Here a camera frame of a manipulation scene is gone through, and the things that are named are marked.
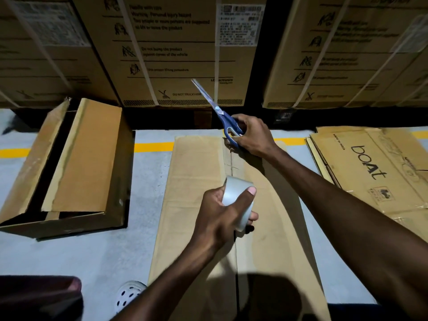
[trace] gray floor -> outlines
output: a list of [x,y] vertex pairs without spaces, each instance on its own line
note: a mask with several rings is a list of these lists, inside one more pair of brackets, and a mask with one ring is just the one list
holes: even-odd
[[[0,111],[0,130],[3,130],[2,122],[7,121],[2,121],[2,115],[7,114]],[[304,137],[309,133],[273,131],[275,138]],[[222,131],[140,130],[136,133],[136,142],[171,142],[174,136],[195,134],[221,136]],[[34,138],[32,133],[12,131],[0,136],[0,149],[29,148]],[[423,140],[423,143],[428,148],[428,140]],[[316,171],[305,145],[289,146],[288,152]],[[119,286],[128,280],[147,282],[170,158],[171,152],[135,153],[127,229],[42,242],[0,232],[0,274],[77,276],[83,283],[83,320],[111,318]],[[0,159],[0,205],[23,162],[24,158]],[[303,203],[302,208],[327,301],[375,302],[337,255]]]

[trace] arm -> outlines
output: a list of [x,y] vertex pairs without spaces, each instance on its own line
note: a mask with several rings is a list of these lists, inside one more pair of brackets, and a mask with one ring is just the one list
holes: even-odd
[[[168,320],[202,269],[225,243],[233,240],[236,222],[253,201],[255,191],[249,187],[229,206],[221,203],[224,186],[206,191],[189,244],[174,263],[112,320]],[[257,213],[252,212],[248,223],[257,219]]]
[[337,253],[372,295],[411,318],[428,318],[428,243],[370,205],[304,167],[276,146],[258,118],[234,115],[247,126],[234,140],[266,159],[290,183]]

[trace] large cardboard carton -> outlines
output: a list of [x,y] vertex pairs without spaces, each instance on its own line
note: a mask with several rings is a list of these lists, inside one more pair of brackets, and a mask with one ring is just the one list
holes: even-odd
[[426,107],[428,106],[428,49],[386,89],[372,105]]
[[[67,0],[10,0],[69,88],[11,8],[0,0],[0,91],[23,107],[52,108],[66,96],[118,99]],[[0,95],[0,107],[15,108]]]
[[126,9],[118,0],[73,2],[125,107],[155,102],[121,10],[159,105],[209,106],[190,79],[214,98],[218,65],[218,103],[243,106],[266,0],[221,0],[218,7],[216,0],[123,0]]
[[[292,107],[301,93],[297,108],[342,107],[351,100],[348,107],[370,105],[425,47],[427,0],[350,0],[331,42],[326,43],[344,2],[294,0],[263,107]],[[324,46],[326,52],[320,55]],[[309,80],[319,56],[318,69]]]
[[0,211],[0,231],[43,238],[124,224],[134,137],[122,109],[53,109]]
[[186,291],[170,320],[235,320],[237,313],[238,318],[250,320],[300,320],[307,315],[329,320],[321,285],[299,241],[295,221],[264,176],[271,171],[257,162],[258,158],[252,166],[232,154],[222,138],[175,139],[149,282],[185,248],[204,192],[222,186],[226,175],[254,183],[253,210],[260,218],[253,232],[237,233],[236,242],[222,248]]
[[411,133],[325,130],[311,139],[336,185],[428,241],[428,154]]

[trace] scissors blade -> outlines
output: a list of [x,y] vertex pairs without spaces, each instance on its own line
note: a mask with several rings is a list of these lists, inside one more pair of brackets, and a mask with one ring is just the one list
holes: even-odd
[[193,84],[198,88],[204,98],[208,101],[211,107],[217,114],[223,115],[223,111],[221,108],[214,102],[214,100],[210,97],[210,95],[204,90],[204,88],[196,81],[196,79],[192,79]]

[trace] scissors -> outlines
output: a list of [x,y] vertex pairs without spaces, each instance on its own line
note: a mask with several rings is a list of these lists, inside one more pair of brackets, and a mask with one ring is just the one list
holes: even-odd
[[229,133],[232,133],[235,136],[242,136],[243,131],[239,128],[238,124],[236,123],[236,120],[233,119],[228,113],[221,110],[220,107],[214,102],[214,100],[209,96],[209,94],[204,90],[204,88],[196,81],[195,79],[192,79],[193,84],[198,88],[198,90],[201,92],[201,94],[204,96],[204,98],[209,102],[211,107],[214,109],[214,112],[217,114],[217,117],[221,120],[224,128],[224,135],[226,136],[227,140],[235,146],[236,148],[239,147],[238,143],[235,142],[232,137],[230,137]]

